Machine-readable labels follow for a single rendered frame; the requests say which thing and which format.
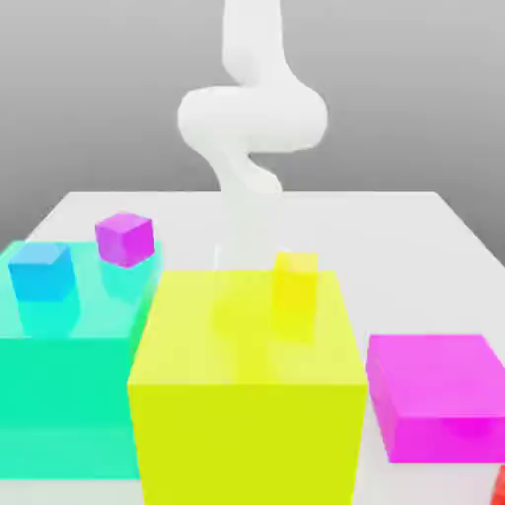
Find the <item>small yellow cube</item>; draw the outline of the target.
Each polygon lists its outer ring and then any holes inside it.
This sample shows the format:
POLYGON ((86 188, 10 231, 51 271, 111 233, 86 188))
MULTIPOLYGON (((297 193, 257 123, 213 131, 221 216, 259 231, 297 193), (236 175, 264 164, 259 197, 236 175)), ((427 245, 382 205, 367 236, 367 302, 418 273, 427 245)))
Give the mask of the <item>small yellow cube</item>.
POLYGON ((281 336, 307 342, 313 338, 318 291, 316 252, 279 252, 273 270, 274 323, 281 336))

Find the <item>small purple cube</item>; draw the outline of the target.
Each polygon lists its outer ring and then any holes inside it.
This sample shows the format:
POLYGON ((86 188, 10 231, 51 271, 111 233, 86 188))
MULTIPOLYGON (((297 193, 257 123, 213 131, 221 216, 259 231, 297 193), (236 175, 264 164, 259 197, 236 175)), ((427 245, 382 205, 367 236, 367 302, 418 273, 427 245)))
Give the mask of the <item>small purple cube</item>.
POLYGON ((135 213, 118 212, 95 225, 100 258, 131 268, 155 252, 153 221, 135 213))

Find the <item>small blue cube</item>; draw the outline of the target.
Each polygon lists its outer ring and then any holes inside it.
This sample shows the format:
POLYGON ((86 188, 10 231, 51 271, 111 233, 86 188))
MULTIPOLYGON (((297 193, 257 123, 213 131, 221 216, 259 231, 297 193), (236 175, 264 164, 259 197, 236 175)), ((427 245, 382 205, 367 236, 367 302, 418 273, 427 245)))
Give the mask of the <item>small blue cube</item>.
POLYGON ((62 243, 27 242, 8 261, 16 297, 21 302, 55 302, 75 285, 70 248, 62 243))

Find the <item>small red cube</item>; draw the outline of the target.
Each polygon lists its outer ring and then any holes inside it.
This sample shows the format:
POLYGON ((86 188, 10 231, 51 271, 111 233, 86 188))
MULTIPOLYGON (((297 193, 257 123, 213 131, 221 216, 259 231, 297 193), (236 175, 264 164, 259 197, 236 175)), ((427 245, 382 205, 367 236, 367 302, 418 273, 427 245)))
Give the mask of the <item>small red cube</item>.
POLYGON ((505 465, 502 465, 496 475, 489 505, 505 505, 505 465))

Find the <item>large yellow box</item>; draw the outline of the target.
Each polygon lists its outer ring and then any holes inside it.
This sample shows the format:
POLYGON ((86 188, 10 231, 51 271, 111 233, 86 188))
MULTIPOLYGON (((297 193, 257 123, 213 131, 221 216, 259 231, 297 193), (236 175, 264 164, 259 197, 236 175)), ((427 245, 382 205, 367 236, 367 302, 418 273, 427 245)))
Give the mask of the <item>large yellow box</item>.
POLYGON ((367 381, 337 278, 281 336, 271 271, 166 271, 128 380, 145 505, 352 505, 367 381))

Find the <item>large teal box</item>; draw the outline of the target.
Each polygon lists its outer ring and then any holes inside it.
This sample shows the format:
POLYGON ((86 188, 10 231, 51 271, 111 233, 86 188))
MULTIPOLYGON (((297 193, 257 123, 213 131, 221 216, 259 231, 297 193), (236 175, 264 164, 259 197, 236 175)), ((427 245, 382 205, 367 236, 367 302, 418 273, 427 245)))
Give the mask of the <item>large teal box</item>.
POLYGON ((92 242, 68 247, 75 284, 60 302, 20 302, 0 253, 0 479, 136 479, 127 380, 163 271, 126 269, 92 242))

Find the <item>large magenta box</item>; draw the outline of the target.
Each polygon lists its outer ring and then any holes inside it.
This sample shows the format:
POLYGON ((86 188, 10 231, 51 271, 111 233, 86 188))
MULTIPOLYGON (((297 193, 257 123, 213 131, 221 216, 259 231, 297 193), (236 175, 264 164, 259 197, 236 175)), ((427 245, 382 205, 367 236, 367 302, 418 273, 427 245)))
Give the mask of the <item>large magenta box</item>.
POLYGON ((480 334, 373 334, 366 373, 392 463, 505 463, 505 366, 480 334))

